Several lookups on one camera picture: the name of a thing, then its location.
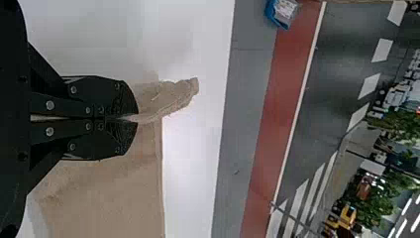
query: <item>tree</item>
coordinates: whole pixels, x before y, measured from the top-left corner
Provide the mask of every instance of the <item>tree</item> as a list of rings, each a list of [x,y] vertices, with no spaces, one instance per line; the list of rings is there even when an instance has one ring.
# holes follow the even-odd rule
[[[368,117],[366,121],[371,128],[387,131],[394,141],[408,141],[413,146],[420,139],[420,117],[414,112],[390,111],[383,119]]]
[[[363,201],[357,197],[357,187],[362,180],[363,174],[357,172],[354,179],[349,183],[340,201],[344,204],[349,203],[357,212],[357,222],[372,229],[381,225],[383,215],[390,215],[395,208],[392,199],[399,196],[403,190],[418,190],[419,184],[400,172],[389,170],[382,179],[383,188],[373,186],[367,200]]]
[[[403,190],[414,190],[417,191],[420,189],[420,184],[418,184],[413,178],[406,176],[403,173],[390,170],[388,173],[383,175],[387,183],[395,186],[400,191]]]

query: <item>sidewalk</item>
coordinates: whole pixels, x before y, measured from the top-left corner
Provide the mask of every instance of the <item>sidewalk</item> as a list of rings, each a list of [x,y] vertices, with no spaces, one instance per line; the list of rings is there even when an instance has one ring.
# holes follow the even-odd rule
[[[327,188],[325,189],[321,205],[311,221],[310,227],[312,231],[319,231],[319,228],[322,227],[322,222],[327,219],[334,202],[344,194],[347,184],[365,160],[348,153],[347,150],[368,156],[370,154],[370,148],[372,148],[379,134],[379,131],[368,130],[367,123],[362,122],[345,136],[337,153],[336,162],[331,172]],[[312,233],[307,233],[305,236],[305,238],[312,237],[317,236]]]

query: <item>road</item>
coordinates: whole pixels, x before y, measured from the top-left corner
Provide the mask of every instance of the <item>road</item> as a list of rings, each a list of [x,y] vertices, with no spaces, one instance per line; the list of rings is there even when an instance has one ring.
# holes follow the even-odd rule
[[[306,224],[318,208],[343,136],[365,116],[375,97],[372,92],[359,98],[365,79],[381,73],[377,84],[382,86],[398,73],[399,44],[385,59],[372,62],[379,39],[386,45],[398,37],[399,27],[387,20],[390,9],[387,3],[326,6],[276,200]],[[290,237],[297,229],[296,222],[281,219],[277,237]]]

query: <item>yellow vehicle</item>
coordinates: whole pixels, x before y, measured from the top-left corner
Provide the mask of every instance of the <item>yellow vehicle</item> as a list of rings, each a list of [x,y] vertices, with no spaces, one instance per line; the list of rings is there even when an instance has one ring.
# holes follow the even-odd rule
[[[351,230],[356,222],[357,211],[349,204],[344,205],[343,208],[341,208],[341,206],[342,205],[336,205],[333,207],[333,212],[339,216],[340,219],[333,215],[329,215],[326,224],[335,230],[339,227]]]

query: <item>beige pants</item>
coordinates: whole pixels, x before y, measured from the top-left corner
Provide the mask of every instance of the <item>beige pants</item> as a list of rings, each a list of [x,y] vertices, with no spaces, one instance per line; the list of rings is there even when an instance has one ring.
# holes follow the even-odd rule
[[[164,237],[161,117],[188,105],[196,78],[135,88],[139,129],[130,151],[101,162],[59,162],[35,188],[51,238]]]

